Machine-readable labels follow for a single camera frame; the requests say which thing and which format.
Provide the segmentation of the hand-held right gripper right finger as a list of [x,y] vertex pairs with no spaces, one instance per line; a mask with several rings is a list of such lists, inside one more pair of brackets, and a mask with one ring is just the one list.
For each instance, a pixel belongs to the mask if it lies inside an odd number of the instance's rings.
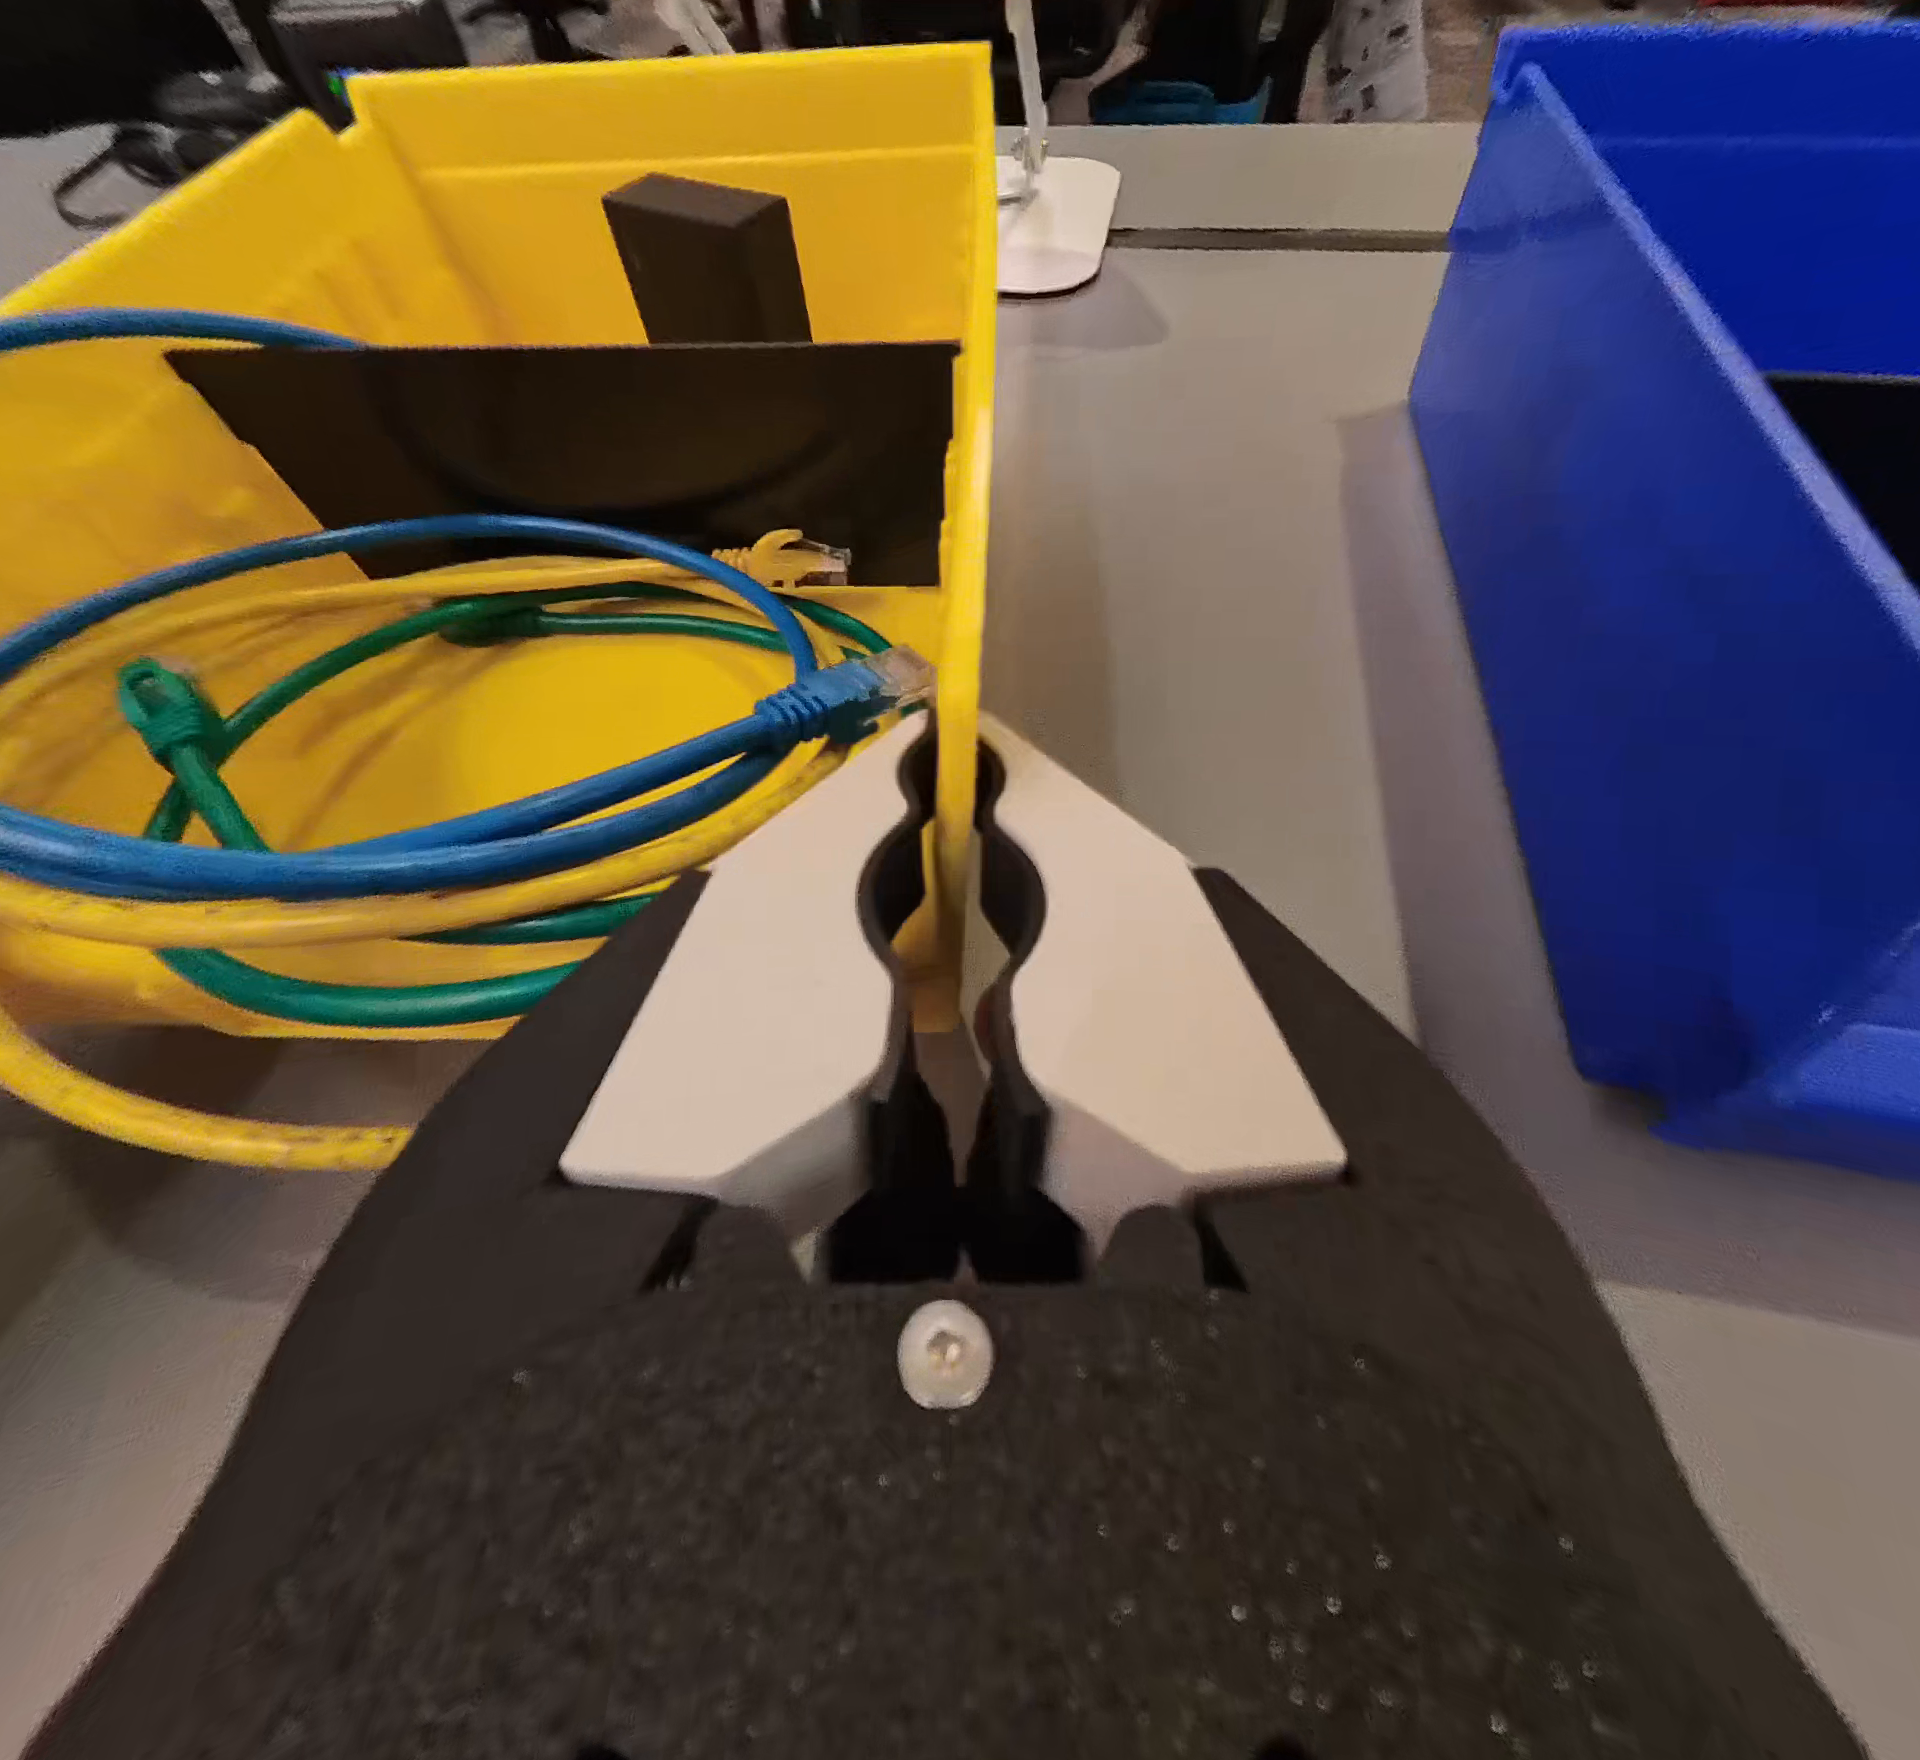
[[963,1203],[979,1277],[1075,1282],[1142,1212],[1345,1174],[1198,869],[997,720],[981,724],[974,887],[984,1092]]

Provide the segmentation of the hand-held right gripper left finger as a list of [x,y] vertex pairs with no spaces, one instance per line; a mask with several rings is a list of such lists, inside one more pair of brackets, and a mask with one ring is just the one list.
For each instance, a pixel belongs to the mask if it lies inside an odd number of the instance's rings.
[[753,1209],[832,1277],[949,1277],[963,1193],[914,1041],[938,729],[910,715],[708,869],[565,1183]]

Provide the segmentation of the yellow plastic bin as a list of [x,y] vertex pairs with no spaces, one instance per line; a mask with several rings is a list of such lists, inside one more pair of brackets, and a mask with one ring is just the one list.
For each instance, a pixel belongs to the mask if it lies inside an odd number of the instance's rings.
[[[43,1053],[80,1024],[494,1035],[910,715],[918,970],[972,835],[997,316],[972,44],[362,76],[5,303],[5,1084],[214,1132]],[[527,513],[324,525],[187,346],[652,345],[602,199],[788,199],[813,345],[955,340],[940,580]]]

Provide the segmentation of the blue plastic bin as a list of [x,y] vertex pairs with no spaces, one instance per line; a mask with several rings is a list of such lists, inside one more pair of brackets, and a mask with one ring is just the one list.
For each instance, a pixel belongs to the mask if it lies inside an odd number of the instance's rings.
[[1501,39],[1411,415],[1578,1071],[1918,1170],[1918,27]]

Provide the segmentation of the black rectangular block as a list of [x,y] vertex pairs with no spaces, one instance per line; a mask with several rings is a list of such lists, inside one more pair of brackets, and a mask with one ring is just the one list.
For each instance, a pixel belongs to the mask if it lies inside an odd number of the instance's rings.
[[652,345],[813,340],[794,215],[778,194],[654,172],[608,191],[602,210]]

